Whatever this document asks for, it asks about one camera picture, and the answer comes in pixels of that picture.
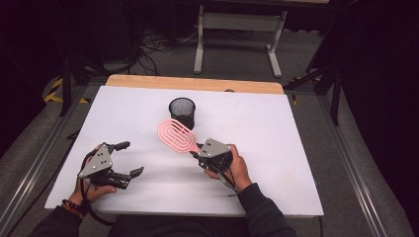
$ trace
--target bracelet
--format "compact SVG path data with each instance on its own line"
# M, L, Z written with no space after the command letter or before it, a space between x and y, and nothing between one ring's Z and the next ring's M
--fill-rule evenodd
M80 219L82 219L88 211L88 204L85 204L84 201L81 205L76 205L73 202L64 199L61 205L64 209L70 211L71 213L77 215Z

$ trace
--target wooden tabletop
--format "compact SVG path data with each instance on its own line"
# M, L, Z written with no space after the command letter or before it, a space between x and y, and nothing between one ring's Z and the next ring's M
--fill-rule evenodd
M241 93L284 94L283 86L274 82L233 81L203 78L112 75L107 86L178 90L226 91Z

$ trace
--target person's lap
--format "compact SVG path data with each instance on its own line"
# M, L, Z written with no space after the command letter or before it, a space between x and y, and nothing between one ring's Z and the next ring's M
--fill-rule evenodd
M244 217L120 215L109 236L249 236Z

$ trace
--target table surface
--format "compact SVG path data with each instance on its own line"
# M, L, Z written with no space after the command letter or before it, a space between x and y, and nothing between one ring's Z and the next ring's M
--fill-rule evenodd
M195 84L206 83L211 84L211 91L194 90ZM249 92L258 90L255 85L266 93ZM243 216L238 198L228 196L232 190L209 179L190 154L176 153L157 136L158 124L170 117L170 101L188 97L197 105L193 132L198 142L211 137L236 144L253 182L284 215L323 215L289 100L280 88L264 82L111 76L107 86L100 88L45 208L55 208L68 198L80 164L93 147L127 140L131 142L128 149L112 154L114 171L128 174L144 166L144 172L126 190L96 201L97 211ZM225 89L236 92L222 92Z

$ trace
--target pink coil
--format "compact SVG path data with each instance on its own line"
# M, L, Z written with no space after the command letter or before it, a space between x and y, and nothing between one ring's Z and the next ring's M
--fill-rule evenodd
M177 152L200 152L194 134L175 119L168 118L160 122L158 137Z

